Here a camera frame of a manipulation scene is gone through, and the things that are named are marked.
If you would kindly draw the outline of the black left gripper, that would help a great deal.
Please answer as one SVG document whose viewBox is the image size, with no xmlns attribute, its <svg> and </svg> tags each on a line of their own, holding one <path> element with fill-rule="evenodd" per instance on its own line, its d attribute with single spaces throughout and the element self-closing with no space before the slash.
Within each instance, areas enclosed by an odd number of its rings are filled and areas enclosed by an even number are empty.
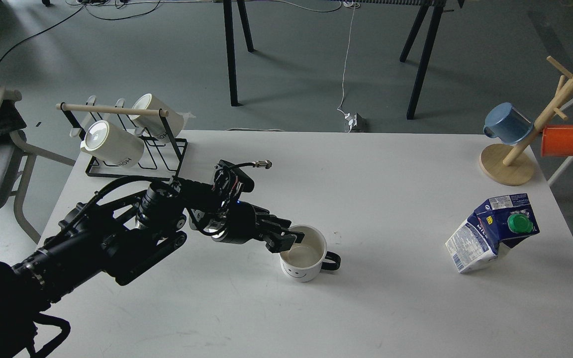
<svg viewBox="0 0 573 358">
<path fill-rule="evenodd" d="M 280 253 L 298 242 L 298 234 L 304 234 L 291 224 L 291 220 L 272 216 L 268 209 L 238 201 L 222 220 L 213 219 L 207 232 L 216 242 L 241 245 L 253 239 L 266 242 L 269 252 Z"/>
</svg>

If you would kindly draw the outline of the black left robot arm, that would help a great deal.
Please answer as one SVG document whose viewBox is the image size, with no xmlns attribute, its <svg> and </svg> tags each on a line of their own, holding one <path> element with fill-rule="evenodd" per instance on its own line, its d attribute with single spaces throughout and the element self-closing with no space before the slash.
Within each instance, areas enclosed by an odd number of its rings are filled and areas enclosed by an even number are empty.
<svg viewBox="0 0 573 358">
<path fill-rule="evenodd" d="M 247 177 L 212 185 L 149 179 L 144 191 L 98 204 L 111 191 L 144 180 L 112 181 L 89 202 L 78 203 L 43 247 L 13 266 L 0 262 L 0 358 L 22 350 L 47 357 L 71 330 L 67 320 L 45 314 L 52 304 L 100 272 L 119 285 L 134 281 L 185 243 L 186 221 L 217 242 L 259 240 L 271 253 L 304 240 L 304 233 L 289 229 L 289 220 L 239 201 L 245 185 L 253 183 Z"/>
</svg>

